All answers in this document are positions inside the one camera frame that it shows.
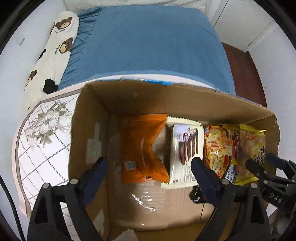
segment barcode label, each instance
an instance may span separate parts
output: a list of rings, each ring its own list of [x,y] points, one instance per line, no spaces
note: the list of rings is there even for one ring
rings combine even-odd
[[[126,170],[136,169],[136,162],[135,161],[127,161],[124,163]]]

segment wooden floor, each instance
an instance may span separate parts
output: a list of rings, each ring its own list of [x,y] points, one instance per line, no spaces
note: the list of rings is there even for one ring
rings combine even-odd
[[[222,44],[229,61],[237,95],[267,107],[262,83],[249,52],[245,53],[228,44]]]

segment mattress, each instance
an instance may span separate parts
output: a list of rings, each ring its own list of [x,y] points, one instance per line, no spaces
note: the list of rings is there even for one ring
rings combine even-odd
[[[59,89],[117,74],[166,74],[235,95],[224,48],[197,9],[99,7],[78,17],[77,38]]]

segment white cabinet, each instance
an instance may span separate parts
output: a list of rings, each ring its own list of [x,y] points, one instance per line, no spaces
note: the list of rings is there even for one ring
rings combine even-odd
[[[212,24],[221,42],[247,51],[271,21],[269,14],[253,0],[222,0]]]

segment white pillowcase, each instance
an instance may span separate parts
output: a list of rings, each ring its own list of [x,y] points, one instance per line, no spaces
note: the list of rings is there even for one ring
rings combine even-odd
[[[35,104],[40,98],[56,91],[55,89],[50,92],[44,92],[44,87],[50,84],[50,87],[56,88],[60,84],[69,62],[78,26],[79,18],[70,11],[62,11],[53,22],[47,44],[36,65],[32,68],[25,86],[25,110]]]
[[[195,8],[205,12],[207,0],[65,0],[70,11],[80,13],[94,7],[111,7],[119,5],[164,5]]]

